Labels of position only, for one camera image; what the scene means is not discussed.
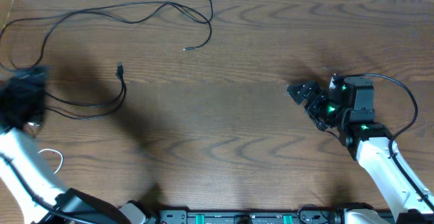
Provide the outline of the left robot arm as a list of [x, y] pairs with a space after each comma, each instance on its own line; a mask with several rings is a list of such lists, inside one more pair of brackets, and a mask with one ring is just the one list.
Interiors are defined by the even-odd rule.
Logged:
[[117, 208], [67, 187], [41, 157], [37, 141], [24, 127], [45, 114], [48, 69], [17, 71], [1, 84], [1, 180], [15, 197], [25, 223], [147, 223], [137, 204]]

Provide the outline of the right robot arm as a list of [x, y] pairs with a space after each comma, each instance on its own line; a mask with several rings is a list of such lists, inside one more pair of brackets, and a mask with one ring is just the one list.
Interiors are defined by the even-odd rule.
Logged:
[[316, 81], [287, 87], [288, 95], [318, 130], [333, 134], [350, 156], [370, 175], [389, 206], [396, 223], [432, 223], [433, 194], [403, 158], [396, 138], [409, 129], [415, 119], [400, 131], [391, 133], [375, 122], [373, 73], [337, 76], [328, 89]]

